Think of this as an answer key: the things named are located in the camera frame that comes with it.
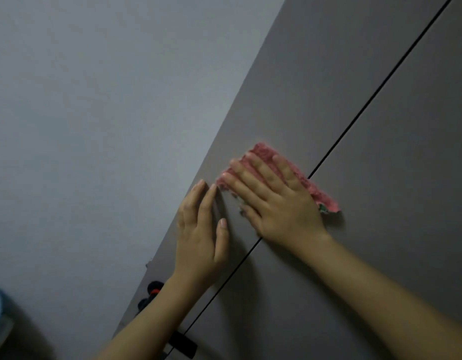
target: gray wardrobe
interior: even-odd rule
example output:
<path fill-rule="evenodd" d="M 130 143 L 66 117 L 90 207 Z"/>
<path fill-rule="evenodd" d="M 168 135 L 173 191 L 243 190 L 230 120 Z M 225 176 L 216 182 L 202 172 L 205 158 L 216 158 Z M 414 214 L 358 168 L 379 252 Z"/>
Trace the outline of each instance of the gray wardrobe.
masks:
<path fill-rule="evenodd" d="M 338 201 L 326 224 L 339 242 L 462 322 L 462 0 L 286 0 L 190 186 L 260 141 Z M 195 359 L 390 357 L 222 200 L 230 259 L 180 327 Z M 120 327 L 172 274 L 175 227 Z"/>

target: cleaning cloth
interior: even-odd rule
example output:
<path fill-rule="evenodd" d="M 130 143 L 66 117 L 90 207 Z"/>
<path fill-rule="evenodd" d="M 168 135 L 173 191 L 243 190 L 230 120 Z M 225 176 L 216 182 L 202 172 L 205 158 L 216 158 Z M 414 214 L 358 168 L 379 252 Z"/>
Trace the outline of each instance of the cleaning cloth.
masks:
<path fill-rule="evenodd" d="M 250 150 L 250 152 L 256 154 L 263 162 L 265 162 L 271 170 L 276 173 L 277 176 L 281 178 L 281 180 L 284 182 L 284 177 L 279 170 L 279 168 L 276 166 L 276 164 L 273 162 L 273 156 L 277 155 L 278 152 L 275 151 L 274 149 L 270 148 L 268 145 L 264 144 L 263 142 L 259 142 Z M 330 212 L 338 212 L 340 209 L 338 207 L 338 204 L 331 199 L 326 193 L 320 191 L 312 182 L 306 178 L 306 176 L 289 160 L 286 160 L 291 167 L 292 171 L 294 174 L 298 177 L 300 180 L 301 184 L 306 188 L 306 190 L 311 194 L 311 197 L 314 199 L 316 202 L 316 205 L 318 205 L 319 211 L 321 213 L 330 213 Z M 241 164 L 243 164 L 246 169 L 248 169 L 256 178 L 258 178 L 261 182 L 266 183 L 264 178 L 258 173 L 258 171 L 253 167 L 251 164 L 250 160 L 244 155 L 240 159 Z M 235 177 L 238 178 L 238 175 L 234 172 L 232 168 L 228 168 L 225 170 L 225 172 L 234 175 Z M 216 184 L 218 187 L 220 187 L 223 190 L 229 190 L 228 185 L 222 178 L 218 178 L 216 181 Z"/>

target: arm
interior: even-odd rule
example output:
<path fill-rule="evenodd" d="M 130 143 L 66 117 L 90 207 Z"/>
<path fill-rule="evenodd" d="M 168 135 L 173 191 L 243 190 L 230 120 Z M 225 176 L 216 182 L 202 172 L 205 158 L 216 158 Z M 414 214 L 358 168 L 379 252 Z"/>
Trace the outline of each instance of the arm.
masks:
<path fill-rule="evenodd" d="M 286 161 L 273 157 L 286 184 L 257 156 L 254 167 L 268 186 L 238 161 L 228 185 L 246 202 L 247 219 L 258 233 L 308 264 L 372 327 L 401 359 L 462 359 L 462 326 L 393 282 L 336 242 L 324 228 L 316 204 Z"/>
<path fill-rule="evenodd" d="M 226 220 L 221 219 L 216 228 L 216 244 L 213 242 L 211 206 L 216 186 L 210 187 L 198 208 L 205 187 L 204 181 L 200 181 L 180 205 L 174 274 L 97 359 L 158 359 L 174 330 L 214 282 L 227 258 L 228 230 Z"/>

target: left hand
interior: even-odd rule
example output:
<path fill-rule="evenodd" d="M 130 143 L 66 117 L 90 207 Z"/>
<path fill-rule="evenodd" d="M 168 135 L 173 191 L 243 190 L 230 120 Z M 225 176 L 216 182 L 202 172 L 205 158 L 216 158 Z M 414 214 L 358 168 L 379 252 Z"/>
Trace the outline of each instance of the left hand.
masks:
<path fill-rule="evenodd" d="M 225 218 L 216 228 L 213 240 L 212 213 L 216 185 L 213 184 L 201 204 L 206 183 L 199 181 L 182 201 L 178 210 L 178 245 L 173 276 L 182 284 L 204 292 L 214 283 L 228 257 L 229 232 Z"/>

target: right hand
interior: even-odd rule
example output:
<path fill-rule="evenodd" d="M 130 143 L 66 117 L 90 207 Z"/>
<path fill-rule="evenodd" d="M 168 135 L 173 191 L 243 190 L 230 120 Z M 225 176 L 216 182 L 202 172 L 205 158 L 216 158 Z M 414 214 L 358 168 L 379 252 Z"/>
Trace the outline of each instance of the right hand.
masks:
<path fill-rule="evenodd" d="M 223 179 L 246 202 L 241 209 L 258 234 L 295 255 L 309 243 L 329 240 L 316 203 L 286 160 L 278 155 L 273 157 L 285 184 L 258 156 L 248 153 L 247 157 L 269 187 L 236 159 L 230 165 L 240 180 L 229 173 L 224 173 Z"/>

